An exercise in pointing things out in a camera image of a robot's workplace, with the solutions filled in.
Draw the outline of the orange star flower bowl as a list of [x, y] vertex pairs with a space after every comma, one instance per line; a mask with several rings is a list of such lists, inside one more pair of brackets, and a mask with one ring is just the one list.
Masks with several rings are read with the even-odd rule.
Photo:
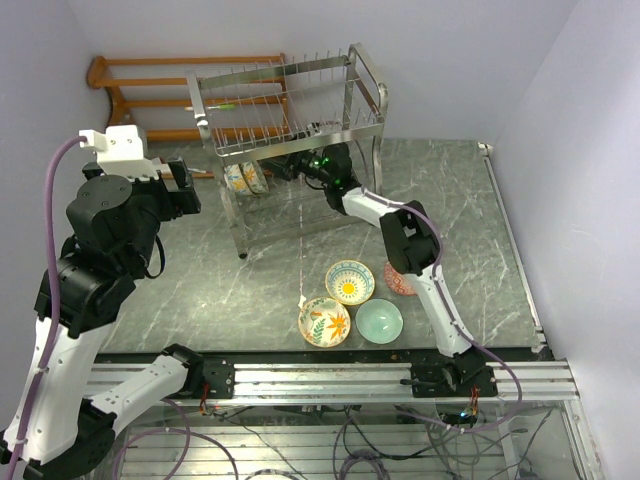
[[257, 161], [247, 161], [240, 165], [244, 180], [254, 195], [269, 192], [269, 185]]

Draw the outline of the blue orange patterned bowl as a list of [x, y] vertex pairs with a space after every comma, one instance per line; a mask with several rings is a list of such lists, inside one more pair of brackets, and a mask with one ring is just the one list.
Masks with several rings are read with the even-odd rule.
[[227, 187], [236, 195], [251, 196], [253, 194], [238, 164], [227, 166], [224, 174]]

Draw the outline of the yellow sun blue bowl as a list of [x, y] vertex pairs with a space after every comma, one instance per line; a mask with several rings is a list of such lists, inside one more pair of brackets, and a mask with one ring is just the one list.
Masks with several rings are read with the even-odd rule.
[[339, 303], [356, 306], [371, 298], [375, 291], [375, 278], [363, 263], [341, 260], [328, 269], [325, 287], [329, 296]]

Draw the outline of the orange flower leaf bowl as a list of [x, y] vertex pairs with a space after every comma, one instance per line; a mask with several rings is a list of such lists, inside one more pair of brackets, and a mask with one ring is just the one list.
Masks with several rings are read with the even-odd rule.
[[349, 336], [351, 318], [344, 305], [329, 297], [319, 297], [302, 306], [298, 327], [310, 345], [333, 348], [344, 343]]

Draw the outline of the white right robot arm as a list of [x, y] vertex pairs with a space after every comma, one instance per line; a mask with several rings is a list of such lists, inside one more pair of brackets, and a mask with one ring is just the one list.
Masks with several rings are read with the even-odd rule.
[[387, 260], [408, 280], [424, 308], [442, 357], [441, 384], [459, 396], [488, 372], [487, 351], [465, 326], [448, 290], [442, 258], [444, 242], [418, 201], [402, 203], [373, 193], [353, 169], [349, 147], [330, 145], [322, 153], [295, 152], [263, 162], [271, 174], [292, 181], [312, 180], [335, 211], [380, 229]]

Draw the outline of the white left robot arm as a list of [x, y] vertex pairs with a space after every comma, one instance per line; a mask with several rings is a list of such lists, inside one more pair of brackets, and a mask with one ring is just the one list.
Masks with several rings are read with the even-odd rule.
[[90, 473], [153, 403], [192, 397], [203, 387], [203, 358], [173, 344], [130, 380], [101, 394], [85, 393], [122, 304], [138, 281], [150, 277], [152, 255], [163, 253], [161, 224], [201, 210], [185, 163], [172, 160], [169, 168], [173, 188], [159, 178], [110, 174], [97, 164], [83, 170], [85, 183], [66, 210], [73, 233], [53, 251], [36, 297], [28, 380], [1, 434], [2, 462], [23, 461], [27, 479]]

